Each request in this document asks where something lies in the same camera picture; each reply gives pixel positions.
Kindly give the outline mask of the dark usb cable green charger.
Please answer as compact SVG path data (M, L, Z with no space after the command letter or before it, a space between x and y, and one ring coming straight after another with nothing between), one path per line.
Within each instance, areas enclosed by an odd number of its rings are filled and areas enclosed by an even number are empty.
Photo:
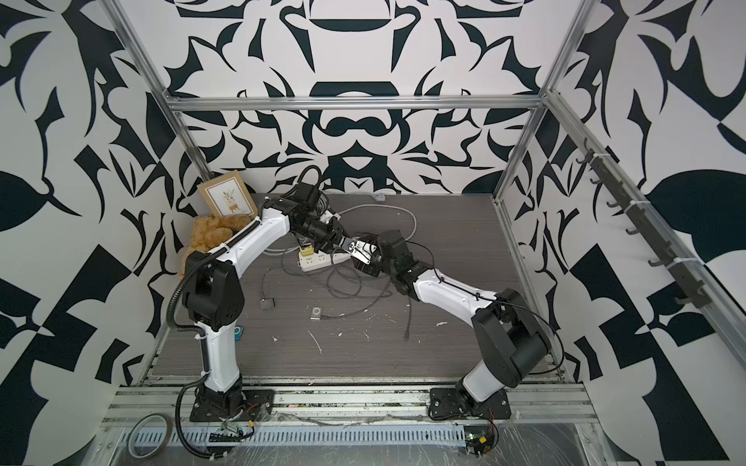
M407 297L408 317L403 336L404 341L407 342L410 337L413 302L419 301L415 291L415 281L419 275L431 270L433 266L415 258L409 250L408 242L397 231L391 230L381 235L366 235L359 238L379 246L383 254L382 273L372 278L386 275L396 290Z

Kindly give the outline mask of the dark usb cable pink charger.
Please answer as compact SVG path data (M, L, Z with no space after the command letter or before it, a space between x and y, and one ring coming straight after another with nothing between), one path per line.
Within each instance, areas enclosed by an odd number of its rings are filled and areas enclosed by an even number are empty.
M295 270L289 270L281 266L267 269L260 279L260 297L269 299L273 297L272 292L289 290L292 285L298 285L304 276Z

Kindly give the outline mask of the black mp3 player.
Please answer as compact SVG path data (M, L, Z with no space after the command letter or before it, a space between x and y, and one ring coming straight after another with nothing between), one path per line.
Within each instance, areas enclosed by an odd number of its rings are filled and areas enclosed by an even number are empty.
M269 311L276 306L273 298L262 298L260 300L260 308L264 311Z

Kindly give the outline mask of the dark usb cable yellow charger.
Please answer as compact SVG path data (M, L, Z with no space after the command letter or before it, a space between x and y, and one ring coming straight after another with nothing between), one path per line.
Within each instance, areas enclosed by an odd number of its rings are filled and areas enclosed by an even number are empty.
M359 304L363 301L363 306L354 311L342 312L337 315L322 312L319 320L345 320L345 318L365 314L379 302L394 295L394 292L390 289L392 287L390 280L382 282L380 279L364 278L361 273L355 272L351 266L345 263L334 263L320 270L304 272L299 264L291 265L286 262L286 258L283 256L280 260L280 267L284 273L291 277L305 279L325 289L334 299L351 304Z

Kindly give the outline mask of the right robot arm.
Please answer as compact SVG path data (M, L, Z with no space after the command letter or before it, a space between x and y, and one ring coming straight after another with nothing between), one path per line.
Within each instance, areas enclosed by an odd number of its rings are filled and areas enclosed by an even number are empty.
M357 270L371 277L387 275L400 294L435 306L474 331L481 359L451 388L429 392L427 415L433 421L509 419L507 390L529 376L551 372L538 366L561 339L519 291L494 292L459 282L436 267L428 247L397 230L355 238L344 250Z

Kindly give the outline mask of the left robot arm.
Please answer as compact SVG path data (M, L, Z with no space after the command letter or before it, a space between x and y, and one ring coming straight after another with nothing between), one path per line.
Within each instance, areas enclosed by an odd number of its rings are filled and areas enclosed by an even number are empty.
M258 257L289 233L309 240L325 254L345 242L347 234L319 182L308 184L298 178L288 192L266 199L260 214L229 239L188 256L184 277L168 302L166 322L173 331L194 332L202 370L197 381L181 388L178 404L192 389L199 406L222 423L250 413L234 336L245 306L240 280Z

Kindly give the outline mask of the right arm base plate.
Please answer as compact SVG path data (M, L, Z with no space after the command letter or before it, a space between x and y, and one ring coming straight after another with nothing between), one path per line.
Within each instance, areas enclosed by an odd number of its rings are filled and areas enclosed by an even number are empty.
M427 415L433 421L467 417L506 421L512 417L512 411L504 389L497 391L486 401L478 402L470 398L464 389L432 388L429 391Z

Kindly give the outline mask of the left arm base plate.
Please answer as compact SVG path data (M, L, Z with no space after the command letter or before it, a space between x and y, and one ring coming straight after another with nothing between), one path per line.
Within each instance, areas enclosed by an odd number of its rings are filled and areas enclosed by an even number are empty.
M190 412L190 421L258 421L260 417L272 414L274 398L275 391L271 389L235 389L219 393L207 388L198 388Z

